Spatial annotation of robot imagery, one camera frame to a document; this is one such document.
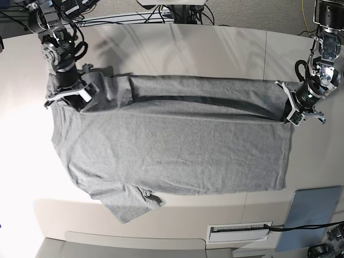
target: yellow cable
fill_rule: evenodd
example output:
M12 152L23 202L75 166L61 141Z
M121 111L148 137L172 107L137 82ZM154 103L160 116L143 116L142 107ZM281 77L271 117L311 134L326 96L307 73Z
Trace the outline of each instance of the yellow cable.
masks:
M307 22L306 22L306 18L305 18L305 11L303 9L303 0L302 0L302 14L303 14L303 21L305 22L306 30L307 30L308 34L310 34L310 30L307 27Z

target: gray t-shirt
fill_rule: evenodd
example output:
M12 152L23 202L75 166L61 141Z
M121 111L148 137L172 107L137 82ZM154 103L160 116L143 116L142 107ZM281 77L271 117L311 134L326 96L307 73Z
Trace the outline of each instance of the gray t-shirt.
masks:
M273 82L83 78L100 91L80 113L52 104L52 142L74 184L122 223L160 206L152 192L283 189L291 125L280 122L287 96Z

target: air vent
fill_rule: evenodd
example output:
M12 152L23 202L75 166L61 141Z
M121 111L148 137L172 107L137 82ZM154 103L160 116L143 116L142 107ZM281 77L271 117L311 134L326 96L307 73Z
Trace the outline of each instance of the air vent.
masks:
M270 222L230 224L230 225L210 225L208 226L206 243L240 243L265 241L268 238L269 230L264 228L264 224L272 225Z

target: t-shirt sleeve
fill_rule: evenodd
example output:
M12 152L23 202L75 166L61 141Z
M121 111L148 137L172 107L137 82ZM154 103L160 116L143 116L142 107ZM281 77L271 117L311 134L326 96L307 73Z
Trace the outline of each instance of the t-shirt sleeve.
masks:
M100 200L121 223L160 207L159 199L151 191L118 181L93 179L92 184L79 187L92 199Z

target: table surface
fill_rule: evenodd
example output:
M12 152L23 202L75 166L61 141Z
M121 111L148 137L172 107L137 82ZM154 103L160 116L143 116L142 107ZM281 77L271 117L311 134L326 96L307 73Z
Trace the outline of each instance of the table surface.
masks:
M312 45L311 39L294 35L223 26L103 25L84 28L83 33L89 50L78 66L93 63L113 74L297 81L294 64L308 58ZM4 44L0 55L0 154L6 157L1 170L7 173L2 175L5 183L0 188L0 203L5 211L1 222L11 229L2 228L1 242L25 239L26 247L32 249L38 239L41 243L42 233L65 239L65 231L204 239L208 225L283 224L295 190L344 184L344 90L339 87L317 105L326 116L325 125L310 119L295 128L286 189L221 196L158 193L166 202L164 207L120 224L104 206L72 184L51 145L52 117L43 108L48 69L39 39L25 35L5 39ZM338 68L343 64L340 56ZM344 219L343 206L338 204L333 221ZM240 256L241 251L275 248L278 236L273 233L265 242L207 248L241 247L236 251Z

